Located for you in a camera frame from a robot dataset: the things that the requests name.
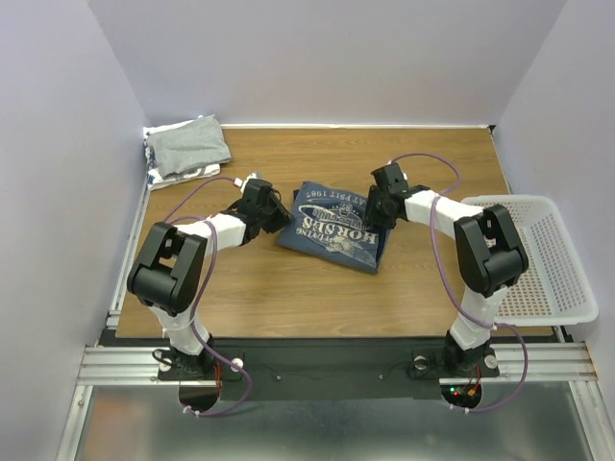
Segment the blue tank top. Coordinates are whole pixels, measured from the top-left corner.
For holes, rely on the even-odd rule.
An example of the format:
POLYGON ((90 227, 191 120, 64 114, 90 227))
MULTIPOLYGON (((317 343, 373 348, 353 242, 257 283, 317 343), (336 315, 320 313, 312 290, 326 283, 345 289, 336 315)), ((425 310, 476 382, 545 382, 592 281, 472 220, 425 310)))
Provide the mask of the blue tank top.
POLYGON ((288 250, 311 255, 367 274, 376 274, 389 231, 363 223, 367 198, 318 182, 294 191, 292 222, 277 238, 288 250))

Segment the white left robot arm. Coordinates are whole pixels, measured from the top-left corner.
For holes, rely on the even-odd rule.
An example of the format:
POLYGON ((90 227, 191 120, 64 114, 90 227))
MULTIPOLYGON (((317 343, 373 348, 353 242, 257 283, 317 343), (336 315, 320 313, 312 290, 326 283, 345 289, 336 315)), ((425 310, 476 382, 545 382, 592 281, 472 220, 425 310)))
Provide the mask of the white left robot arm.
POLYGON ((208 330, 196 307, 212 269, 201 277, 204 261, 241 247, 261 232, 280 231, 292 221, 274 186, 254 175, 235 185, 241 197, 227 209, 187 225, 169 219, 149 230, 127 277, 127 290, 157 317, 170 347, 156 352, 162 372, 177 371, 190 379, 211 376, 216 359, 208 330))

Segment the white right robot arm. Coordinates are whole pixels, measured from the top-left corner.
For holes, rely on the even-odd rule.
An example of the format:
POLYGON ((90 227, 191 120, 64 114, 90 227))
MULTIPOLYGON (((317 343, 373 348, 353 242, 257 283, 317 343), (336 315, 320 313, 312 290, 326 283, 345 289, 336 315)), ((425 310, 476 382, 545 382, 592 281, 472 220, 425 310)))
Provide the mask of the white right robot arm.
POLYGON ((441 363, 463 375, 480 364, 489 350, 495 317, 506 294, 529 268, 529 258, 504 206, 471 206, 444 197, 424 185, 411 186, 396 162, 372 172, 363 222, 393 229, 404 220, 430 228, 430 242, 447 294, 454 294, 437 249, 437 234, 455 242, 462 300, 453 301, 457 317, 444 339, 441 363))

